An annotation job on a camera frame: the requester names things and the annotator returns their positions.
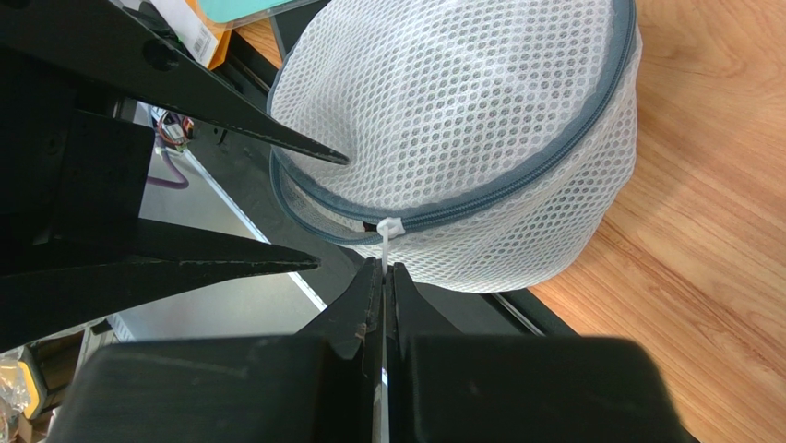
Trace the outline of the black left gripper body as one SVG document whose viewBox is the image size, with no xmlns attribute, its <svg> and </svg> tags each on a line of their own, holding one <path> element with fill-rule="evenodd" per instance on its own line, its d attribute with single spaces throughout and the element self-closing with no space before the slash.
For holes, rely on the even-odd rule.
<svg viewBox="0 0 786 443">
<path fill-rule="evenodd" d="M 121 107 L 102 87 L 2 49 L 2 260 L 137 218 L 153 131 L 115 115 Z"/>
</svg>

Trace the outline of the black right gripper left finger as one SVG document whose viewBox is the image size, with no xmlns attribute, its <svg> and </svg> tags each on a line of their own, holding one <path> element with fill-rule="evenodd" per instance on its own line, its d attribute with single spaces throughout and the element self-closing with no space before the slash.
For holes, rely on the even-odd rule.
<svg viewBox="0 0 786 443">
<path fill-rule="evenodd" d="M 99 349 L 52 442 L 376 442 L 385 272 L 366 260 L 292 335 Z"/>
</svg>

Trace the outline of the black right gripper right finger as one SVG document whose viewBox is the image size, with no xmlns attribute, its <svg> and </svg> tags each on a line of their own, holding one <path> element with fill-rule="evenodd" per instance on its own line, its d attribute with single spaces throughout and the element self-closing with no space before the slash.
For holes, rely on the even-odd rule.
<svg viewBox="0 0 786 443">
<path fill-rule="evenodd" d="M 615 337 L 468 334 L 387 274 L 394 442 L 684 442 L 661 373 Z"/>
</svg>

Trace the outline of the white mesh laundry bag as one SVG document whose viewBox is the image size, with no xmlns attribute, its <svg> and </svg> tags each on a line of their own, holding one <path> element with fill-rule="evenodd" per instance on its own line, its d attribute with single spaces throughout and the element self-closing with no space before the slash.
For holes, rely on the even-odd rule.
<svg viewBox="0 0 786 443">
<path fill-rule="evenodd" d="M 272 117 L 349 158 L 282 148 L 381 256 L 462 293 L 570 266 L 637 159 L 632 1 L 332 1 L 284 58 Z"/>
</svg>

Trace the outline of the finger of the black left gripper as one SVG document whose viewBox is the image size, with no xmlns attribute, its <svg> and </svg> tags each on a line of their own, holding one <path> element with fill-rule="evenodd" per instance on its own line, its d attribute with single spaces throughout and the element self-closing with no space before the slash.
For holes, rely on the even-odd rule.
<svg viewBox="0 0 786 443">
<path fill-rule="evenodd" d="M 110 1 L 4 1 L 1 45 L 86 80 L 282 149 L 349 158 L 258 109 Z"/>
<path fill-rule="evenodd" d="M 318 266 L 287 247 L 143 219 L 4 249 L 1 349 L 219 282 Z"/>
</svg>

